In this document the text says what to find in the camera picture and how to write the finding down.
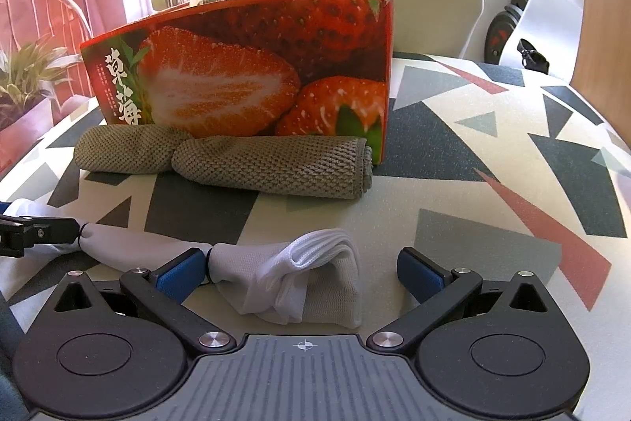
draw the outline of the sliced strawberry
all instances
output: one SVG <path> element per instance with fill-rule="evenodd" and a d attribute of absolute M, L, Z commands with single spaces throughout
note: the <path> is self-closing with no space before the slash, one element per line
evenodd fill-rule
<path fill-rule="evenodd" d="M 138 74 L 154 122 L 195 137 L 255 135 L 292 106 L 299 90 L 294 68 L 268 51 L 168 26 L 141 47 L 150 48 Z"/>
<path fill-rule="evenodd" d="M 387 106 L 385 82 L 337 75 L 305 86 L 276 125 L 276 135 L 324 134 L 369 138 L 375 162 Z"/>

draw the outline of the round black pad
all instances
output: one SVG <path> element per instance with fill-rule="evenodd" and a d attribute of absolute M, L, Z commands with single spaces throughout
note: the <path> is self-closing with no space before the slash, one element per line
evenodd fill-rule
<path fill-rule="evenodd" d="M 536 342 L 512 334 L 478 339 L 471 346 L 471 358 L 485 371 L 501 376 L 527 375 L 535 371 L 546 355 Z"/>
<path fill-rule="evenodd" d="M 70 419 L 137 411 L 171 391 L 185 366 L 184 348 L 169 330 L 116 314 L 95 316 L 89 326 L 30 330 L 13 361 L 25 400 Z"/>
<path fill-rule="evenodd" d="M 491 419 L 538 419 L 573 408 L 589 376 L 580 342 L 537 312 L 507 322 L 484 316 L 431 332 L 416 367 L 431 390 L 460 410 Z"/>
<path fill-rule="evenodd" d="M 75 375 L 104 375 L 127 364 L 131 346 L 110 334 L 88 334 L 66 342 L 57 354 L 59 363 Z"/>

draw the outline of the gray towel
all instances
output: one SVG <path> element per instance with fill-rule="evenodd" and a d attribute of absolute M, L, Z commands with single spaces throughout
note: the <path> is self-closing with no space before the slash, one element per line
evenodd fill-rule
<path fill-rule="evenodd" d="M 347 136 L 212 136 L 173 155 L 183 177 L 281 195 L 359 198 L 372 185 L 372 151 Z"/>
<path fill-rule="evenodd" d="M 164 125 L 97 125 L 79 138 L 75 162 L 90 172 L 167 172 L 175 149 L 190 138 Z"/>
<path fill-rule="evenodd" d="M 372 151 L 349 136 L 211 136 L 160 125 L 99 125 L 75 146 L 90 172 L 175 170 L 200 184 L 284 195 L 359 198 L 372 184 Z"/>

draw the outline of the red cardboard box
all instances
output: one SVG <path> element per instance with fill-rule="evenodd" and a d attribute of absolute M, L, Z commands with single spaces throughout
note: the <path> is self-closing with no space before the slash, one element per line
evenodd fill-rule
<path fill-rule="evenodd" d="M 107 123 L 366 137 L 383 159 L 392 0 L 222 0 L 84 42 Z"/>

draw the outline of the black wheel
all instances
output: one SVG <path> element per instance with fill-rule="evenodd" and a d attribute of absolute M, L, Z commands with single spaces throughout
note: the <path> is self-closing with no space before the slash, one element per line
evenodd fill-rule
<path fill-rule="evenodd" d="M 502 50 L 515 31 L 515 26 L 519 20 L 516 13 L 503 11 L 498 13 L 488 26 L 487 39 L 484 42 L 484 61 L 492 65 L 500 62 Z"/>

